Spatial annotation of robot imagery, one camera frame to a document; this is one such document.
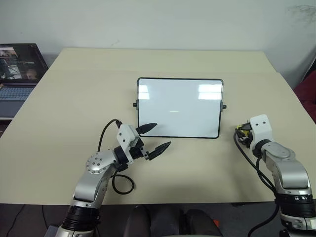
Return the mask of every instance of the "laptop screen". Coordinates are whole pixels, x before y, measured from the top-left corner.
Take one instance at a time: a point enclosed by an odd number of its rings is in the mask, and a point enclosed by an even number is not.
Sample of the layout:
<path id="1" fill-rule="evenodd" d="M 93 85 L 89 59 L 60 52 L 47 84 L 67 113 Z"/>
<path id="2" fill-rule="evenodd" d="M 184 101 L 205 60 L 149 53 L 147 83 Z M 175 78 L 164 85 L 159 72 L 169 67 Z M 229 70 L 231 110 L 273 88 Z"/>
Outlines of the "laptop screen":
<path id="1" fill-rule="evenodd" d="M 0 44 L 2 83 L 38 83 L 48 70 L 39 48 L 32 43 Z"/>

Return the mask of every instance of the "gray floor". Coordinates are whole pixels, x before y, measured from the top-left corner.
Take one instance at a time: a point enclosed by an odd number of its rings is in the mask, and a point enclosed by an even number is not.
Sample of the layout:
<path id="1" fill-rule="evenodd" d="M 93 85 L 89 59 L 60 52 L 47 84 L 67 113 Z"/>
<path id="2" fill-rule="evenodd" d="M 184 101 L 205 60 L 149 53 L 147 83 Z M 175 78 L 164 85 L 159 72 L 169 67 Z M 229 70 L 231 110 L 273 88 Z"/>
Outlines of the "gray floor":
<path id="1" fill-rule="evenodd" d="M 210 217 L 220 221 L 220 229 L 225 237 L 245 237 L 248 230 L 259 222 L 268 218 L 274 210 L 274 203 L 252 203 L 247 205 L 221 204 L 174 204 L 185 212 L 189 209 L 201 209 Z M 161 208 L 159 205 L 146 205 L 153 211 Z M 104 205 L 101 209 L 101 224 L 99 225 L 102 237 L 121 237 L 127 218 L 134 205 Z M 21 205 L 0 204 L 0 237 L 5 237 L 15 215 Z M 59 226 L 65 216 L 68 206 L 44 206 L 48 225 Z M 257 230 L 253 237 L 277 237 L 283 227 L 276 217 L 271 223 Z M 40 205 L 26 205 L 16 220 L 10 232 L 10 237 L 43 237 L 46 228 Z"/>

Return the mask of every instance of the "silver robotic arm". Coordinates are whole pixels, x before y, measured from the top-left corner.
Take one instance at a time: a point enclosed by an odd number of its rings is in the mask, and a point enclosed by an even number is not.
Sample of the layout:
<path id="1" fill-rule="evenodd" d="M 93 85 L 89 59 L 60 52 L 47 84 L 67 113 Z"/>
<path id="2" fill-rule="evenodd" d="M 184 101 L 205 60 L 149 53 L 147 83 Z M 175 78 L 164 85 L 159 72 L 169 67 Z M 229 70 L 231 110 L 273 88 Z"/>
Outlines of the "silver robotic arm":
<path id="1" fill-rule="evenodd" d="M 268 117 L 253 117 L 236 132 L 239 141 L 272 172 L 281 222 L 287 228 L 280 236 L 315 236 L 316 212 L 307 172 L 291 149 L 274 141 Z"/>
<path id="2" fill-rule="evenodd" d="M 149 153 L 139 134 L 154 128 L 149 123 L 135 129 L 131 125 L 121 124 L 117 140 L 119 146 L 93 154 L 86 162 L 85 172 L 79 179 L 67 215 L 56 237 L 91 237 L 99 222 L 99 209 L 102 205 L 109 179 L 119 171 L 128 168 L 135 159 L 144 157 L 152 160 L 163 153 L 171 142 L 164 143 Z"/>

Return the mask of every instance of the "laptop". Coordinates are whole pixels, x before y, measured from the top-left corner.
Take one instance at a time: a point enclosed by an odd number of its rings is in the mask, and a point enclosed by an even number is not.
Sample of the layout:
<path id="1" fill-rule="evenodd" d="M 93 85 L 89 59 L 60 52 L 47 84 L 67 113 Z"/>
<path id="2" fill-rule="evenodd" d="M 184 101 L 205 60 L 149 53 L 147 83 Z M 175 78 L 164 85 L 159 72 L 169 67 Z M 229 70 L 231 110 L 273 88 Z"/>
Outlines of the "laptop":
<path id="1" fill-rule="evenodd" d="M 36 44 L 0 44 L 0 117 L 13 118 L 47 70 Z"/>

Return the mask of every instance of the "black pants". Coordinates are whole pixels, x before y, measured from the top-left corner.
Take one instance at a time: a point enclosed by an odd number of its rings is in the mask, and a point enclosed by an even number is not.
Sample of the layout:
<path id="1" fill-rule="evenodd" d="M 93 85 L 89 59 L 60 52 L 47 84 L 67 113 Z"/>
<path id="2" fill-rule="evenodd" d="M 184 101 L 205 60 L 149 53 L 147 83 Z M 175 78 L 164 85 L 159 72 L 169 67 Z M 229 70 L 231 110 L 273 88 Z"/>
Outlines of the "black pants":
<path id="1" fill-rule="evenodd" d="M 135 207 L 128 217 L 124 237 L 162 237 L 171 235 L 222 236 L 213 220 L 201 210 L 185 215 L 174 206 L 160 208 L 155 214 L 143 205 Z"/>

